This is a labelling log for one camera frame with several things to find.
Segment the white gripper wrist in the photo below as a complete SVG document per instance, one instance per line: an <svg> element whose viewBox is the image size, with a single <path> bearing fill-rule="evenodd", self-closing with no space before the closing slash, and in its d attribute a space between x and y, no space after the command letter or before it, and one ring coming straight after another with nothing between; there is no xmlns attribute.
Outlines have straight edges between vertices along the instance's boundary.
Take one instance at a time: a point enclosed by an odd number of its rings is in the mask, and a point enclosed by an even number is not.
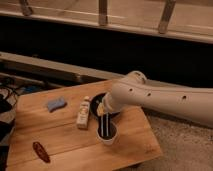
<svg viewBox="0 0 213 171"><path fill-rule="evenodd" d="M101 116L101 137L104 137L104 118L106 115L106 136L110 133L110 121L109 114L115 114L122 110L123 105L117 102L110 93L107 93L103 98L102 102L98 105L97 115Z"/></svg>

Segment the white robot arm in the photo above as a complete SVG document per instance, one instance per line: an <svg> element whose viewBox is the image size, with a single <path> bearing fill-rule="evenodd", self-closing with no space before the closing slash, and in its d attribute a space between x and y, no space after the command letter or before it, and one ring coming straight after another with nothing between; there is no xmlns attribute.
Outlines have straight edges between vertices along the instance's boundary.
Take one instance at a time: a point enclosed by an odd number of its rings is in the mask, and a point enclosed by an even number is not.
<svg viewBox="0 0 213 171"><path fill-rule="evenodd" d="M117 79L99 104L98 116L134 105L213 128L213 88L152 86L146 81L140 71Z"/></svg>

